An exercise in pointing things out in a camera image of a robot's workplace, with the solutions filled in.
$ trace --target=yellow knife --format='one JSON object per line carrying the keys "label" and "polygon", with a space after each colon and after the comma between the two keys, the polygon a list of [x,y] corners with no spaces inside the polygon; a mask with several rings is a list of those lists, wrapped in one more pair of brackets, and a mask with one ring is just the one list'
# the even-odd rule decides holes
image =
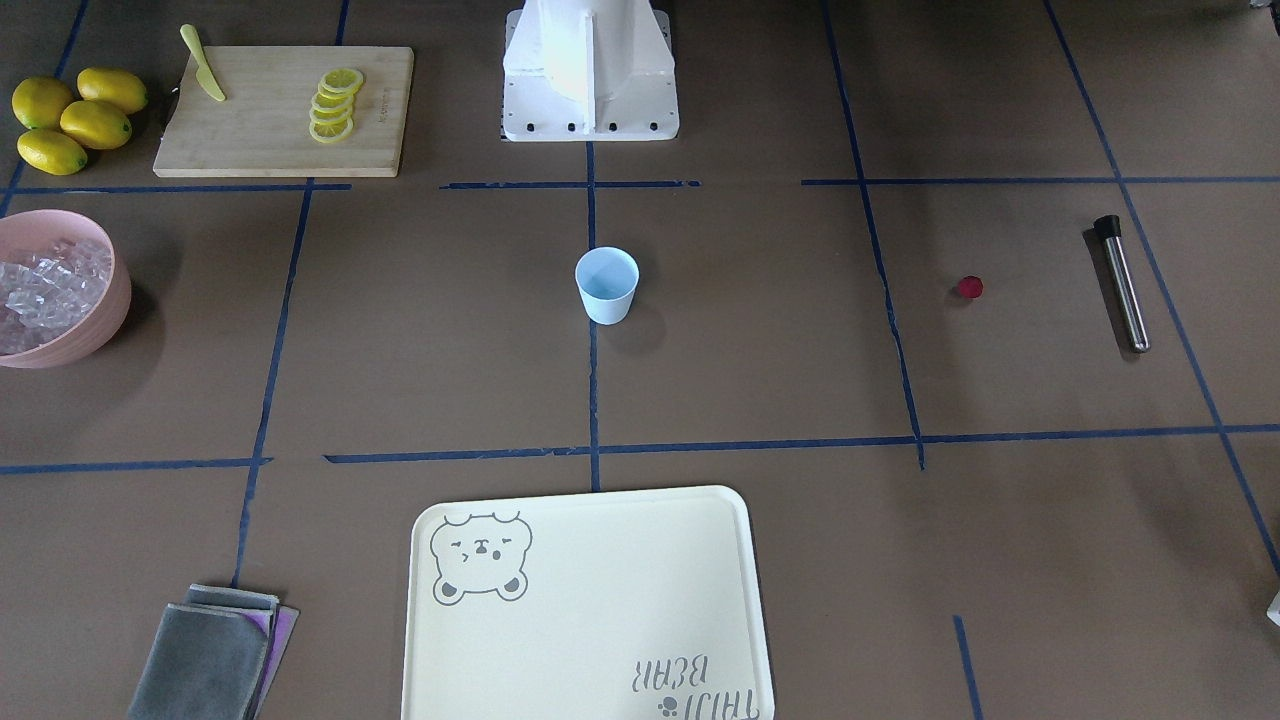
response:
{"label": "yellow knife", "polygon": [[205,58],[205,49],[200,45],[200,35],[196,33],[196,27],[186,24],[178,32],[182,33],[182,41],[191,49],[191,56],[196,59],[196,82],[214,100],[219,102],[227,100],[227,94],[223,92],[223,88],[218,87],[218,81],[214,79],[214,70],[209,69],[209,60]]}

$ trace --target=folded towel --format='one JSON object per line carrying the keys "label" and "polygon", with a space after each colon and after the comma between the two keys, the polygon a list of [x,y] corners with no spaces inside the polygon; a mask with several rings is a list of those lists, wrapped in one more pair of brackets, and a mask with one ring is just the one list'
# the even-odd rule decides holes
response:
{"label": "folded towel", "polygon": [[252,717],[269,632],[236,610],[169,603],[129,720]]}
{"label": "folded towel", "polygon": [[187,605],[216,605],[219,607],[244,607],[248,610],[275,610],[280,598],[261,592],[238,588],[215,588],[212,585],[191,585],[187,588]]}

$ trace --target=yellow lemon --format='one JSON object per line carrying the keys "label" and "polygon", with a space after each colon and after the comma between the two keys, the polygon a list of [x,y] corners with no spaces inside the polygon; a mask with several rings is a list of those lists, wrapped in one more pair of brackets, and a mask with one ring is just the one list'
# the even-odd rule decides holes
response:
{"label": "yellow lemon", "polygon": [[311,108],[311,122],[317,126],[335,126],[338,123],[346,122],[351,117],[351,106],[346,106],[342,110],[316,110]]}
{"label": "yellow lemon", "polygon": [[13,114],[31,129],[55,128],[74,99],[72,88],[58,78],[29,77],[13,91]]}
{"label": "yellow lemon", "polygon": [[63,132],[84,147],[115,150],[133,136],[129,118],[119,108],[101,100],[77,100],[58,120]]}
{"label": "yellow lemon", "polygon": [[340,126],[311,123],[307,129],[311,133],[311,140],[329,145],[332,142],[343,141],[351,136],[351,131],[356,129],[356,123],[353,123],[348,115]]}
{"label": "yellow lemon", "polygon": [[147,106],[147,86],[138,76],[119,68],[84,68],[76,76],[76,88],[84,100],[101,100],[132,115]]}
{"label": "yellow lemon", "polygon": [[311,97],[311,109],[320,113],[337,113],[349,108],[356,101],[355,95],[335,97],[324,92],[316,92]]}
{"label": "yellow lemon", "polygon": [[69,176],[88,163],[78,142],[55,129],[28,129],[18,138],[18,154],[32,168],[51,176]]}
{"label": "yellow lemon", "polygon": [[320,78],[320,85],[316,86],[316,90],[325,95],[343,97],[355,95],[361,85],[365,85],[365,73],[356,68],[334,68]]}

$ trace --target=wooden cutting board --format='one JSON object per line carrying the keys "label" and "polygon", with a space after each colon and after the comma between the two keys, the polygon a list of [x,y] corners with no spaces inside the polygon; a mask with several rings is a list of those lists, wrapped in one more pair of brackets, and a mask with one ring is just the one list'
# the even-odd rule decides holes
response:
{"label": "wooden cutting board", "polygon": [[[152,165],[163,178],[396,177],[413,77],[410,47],[205,47],[223,102],[182,76],[178,106]],[[356,68],[356,128],[321,145],[307,132],[316,85],[326,70]]]}

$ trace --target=pink bowl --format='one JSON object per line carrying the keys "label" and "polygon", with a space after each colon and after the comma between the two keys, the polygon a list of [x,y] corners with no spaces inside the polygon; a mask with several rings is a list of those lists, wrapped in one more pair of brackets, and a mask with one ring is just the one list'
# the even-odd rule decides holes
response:
{"label": "pink bowl", "polygon": [[0,258],[14,250],[40,252],[55,240],[96,240],[111,252],[111,277],[97,305],[78,324],[54,340],[26,352],[0,355],[8,368],[54,368],[84,357],[120,329],[133,300],[129,272],[111,245],[106,231],[93,220],[67,210],[31,210],[0,218]]}

